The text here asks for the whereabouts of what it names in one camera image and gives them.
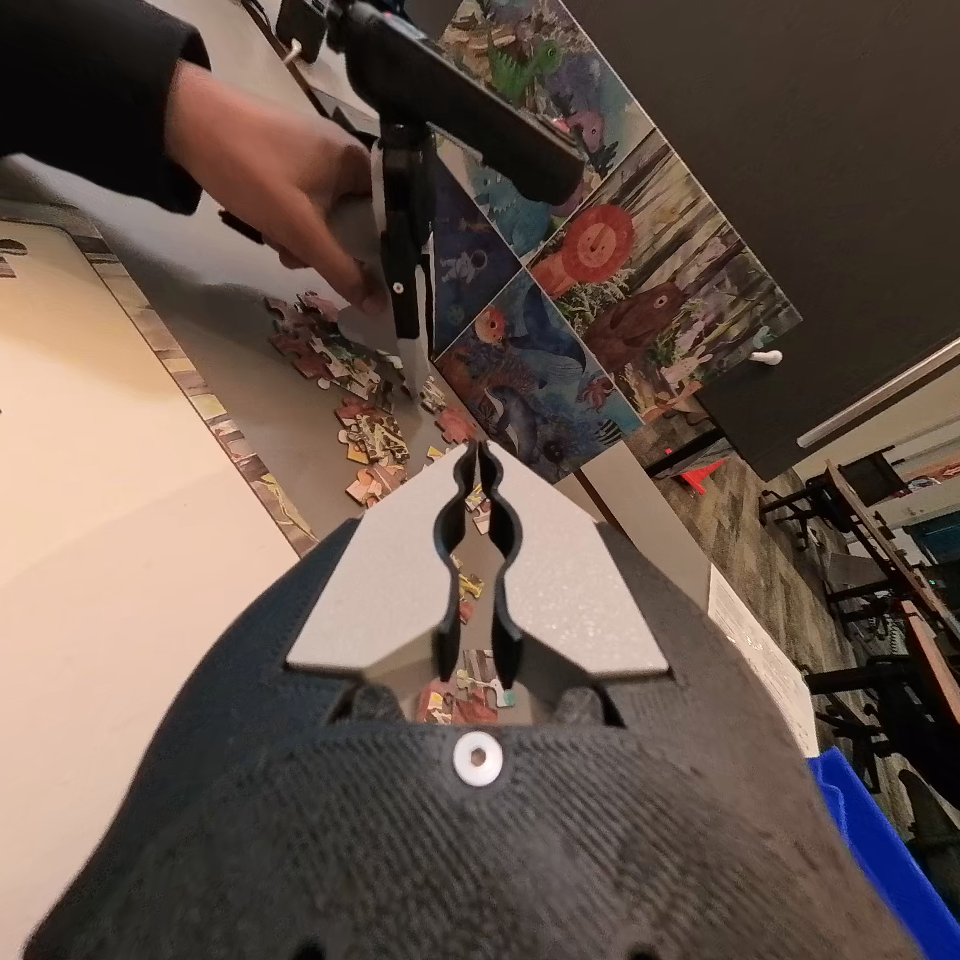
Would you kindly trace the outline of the colourful animal puzzle box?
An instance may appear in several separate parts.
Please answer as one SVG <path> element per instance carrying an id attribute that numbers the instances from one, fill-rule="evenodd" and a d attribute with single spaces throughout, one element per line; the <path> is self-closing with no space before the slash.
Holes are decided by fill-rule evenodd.
<path id="1" fill-rule="evenodd" d="M 562 204 L 438 137 L 436 366 L 551 484 L 801 317 L 563 2 L 461 2 L 440 46 L 585 153 Z"/>

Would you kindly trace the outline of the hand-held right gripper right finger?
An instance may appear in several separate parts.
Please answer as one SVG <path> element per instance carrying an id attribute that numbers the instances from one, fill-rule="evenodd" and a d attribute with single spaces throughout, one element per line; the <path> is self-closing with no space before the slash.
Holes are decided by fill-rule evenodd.
<path id="1" fill-rule="evenodd" d="M 665 676 L 669 665 L 599 525 L 511 455 L 478 448 L 502 556 L 491 652 L 502 686 L 570 689 Z"/>

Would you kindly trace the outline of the lion jigsaw puzzle board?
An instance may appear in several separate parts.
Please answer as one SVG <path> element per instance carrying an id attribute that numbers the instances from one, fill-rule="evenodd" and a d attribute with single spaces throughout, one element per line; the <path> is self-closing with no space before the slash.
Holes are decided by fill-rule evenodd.
<path id="1" fill-rule="evenodd" d="M 114 820 L 186 678 L 313 545 L 97 228 L 2 201 L 1 953 Z"/>

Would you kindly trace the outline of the silver metal bar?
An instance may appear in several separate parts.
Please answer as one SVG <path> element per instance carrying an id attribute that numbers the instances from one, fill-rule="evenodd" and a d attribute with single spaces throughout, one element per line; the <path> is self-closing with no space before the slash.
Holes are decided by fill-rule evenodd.
<path id="1" fill-rule="evenodd" d="M 912 395 L 932 379 L 955 367 L 958 360 L 959 339 L 954 339 L 798 436 L 797 447 L 801 450 L 813 450 L 831 442 L 890 405 Z"/>

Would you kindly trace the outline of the blue plastic bin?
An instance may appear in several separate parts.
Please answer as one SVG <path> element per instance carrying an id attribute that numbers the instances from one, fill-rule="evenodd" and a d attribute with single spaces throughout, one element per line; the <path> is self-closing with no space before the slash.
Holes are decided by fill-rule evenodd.
<path id="1" fill-rule="evenodd" d="M 959 925 L 840 750 L 807 764 L 834 824 L 871 886 L 927 959 L 959 957 Z"/>

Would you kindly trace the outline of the red plastic stand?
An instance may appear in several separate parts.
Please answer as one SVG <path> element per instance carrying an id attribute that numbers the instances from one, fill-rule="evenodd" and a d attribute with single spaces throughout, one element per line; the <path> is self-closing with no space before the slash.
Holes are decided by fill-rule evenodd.
<path id="1" fill-rule="evenodd" d="M 707 495 L 707 481 L 727 462 L 728 457 L 710 457 L 706 461 L 697 462 L 691 468 L 678 474 L 679 483 L 689 487 L 694 494 L 705 497 Z"/>

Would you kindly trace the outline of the pile of puzzle pieces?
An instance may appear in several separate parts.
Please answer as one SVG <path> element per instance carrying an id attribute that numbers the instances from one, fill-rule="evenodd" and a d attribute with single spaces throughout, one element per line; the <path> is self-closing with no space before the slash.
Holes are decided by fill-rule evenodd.
<path id="1" fill-rule="evenodd" d="M 398 394 L 405 392 L 395 378 L 402 372 L 400 358 L 349 341 L 331 303 L 314 292 L 293 303 L 271 296 L 263 303 L 273 326 L 268 338 L 273 348 L 305 379 L 338 396 L 337 441 L 356 467 L 344 493 L 357 506 L 373 508 L 450 451 L 455 432 L 442 430 L 418 462 L 394 412 Z M 415 719 L 441 726 L 495 724 L 516 703 L 496 675 L 492 651 L 461 646 L 451 678 L 431 680 L 418 695 Z"/>

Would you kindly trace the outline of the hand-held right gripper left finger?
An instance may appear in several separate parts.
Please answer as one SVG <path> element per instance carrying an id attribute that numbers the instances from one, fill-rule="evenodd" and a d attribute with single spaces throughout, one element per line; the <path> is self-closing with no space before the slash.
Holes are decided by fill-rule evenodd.
<path id="1" fill-rule="evenodd" d="M 460 573 L 477 442 L 460 444 L 368 509 L 289 654 L 292 668 L 382 685 L 448 680 L 460 654 Z"/>

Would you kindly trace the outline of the black charger dock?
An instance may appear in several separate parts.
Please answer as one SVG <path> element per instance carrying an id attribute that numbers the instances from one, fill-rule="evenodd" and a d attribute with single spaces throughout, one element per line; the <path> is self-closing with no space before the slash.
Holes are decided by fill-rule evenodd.
<path id="1" fill-rule="evenodd" d="M 274 34 L 296 58 L 306 65 L 316 63 L 325 40 L 328 23 L 319 1 L 281 1 Z"/>

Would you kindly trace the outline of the person's left hand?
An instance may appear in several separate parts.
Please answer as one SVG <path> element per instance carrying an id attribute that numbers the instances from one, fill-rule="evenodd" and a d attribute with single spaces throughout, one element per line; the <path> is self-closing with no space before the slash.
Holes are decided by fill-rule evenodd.
<path id="1" fill-rule="evenodd" d="M 258 100 L 182 59 L 167 99 L 164 151 L 285 266 L 314 269 L 368 314 L 386 308 L 386 294 L 330 227 L 342 202 L 373 197 L 369 152 L 340 126 Z"/>

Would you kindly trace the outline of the white paper sheet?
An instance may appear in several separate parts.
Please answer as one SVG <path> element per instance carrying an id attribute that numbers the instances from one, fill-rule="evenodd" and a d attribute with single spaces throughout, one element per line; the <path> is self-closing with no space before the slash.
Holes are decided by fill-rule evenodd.
<path id="1" fill-rule="evenodd" d="M 771 695 L 803 756 L 819 757 L 814 707 L 803 675 L 716 565 L 710 568 L 707 614 Z"/>

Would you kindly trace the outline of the black partition panel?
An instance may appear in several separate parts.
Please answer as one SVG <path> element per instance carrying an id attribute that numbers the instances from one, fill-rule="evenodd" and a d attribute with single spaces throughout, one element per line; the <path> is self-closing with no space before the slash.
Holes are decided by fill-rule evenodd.
<path id="1" fill-rule="evenodd" d="M 800 314 L 700 391 L 771 479 L 958 339 L 959 4 L 568 6 Z"/>

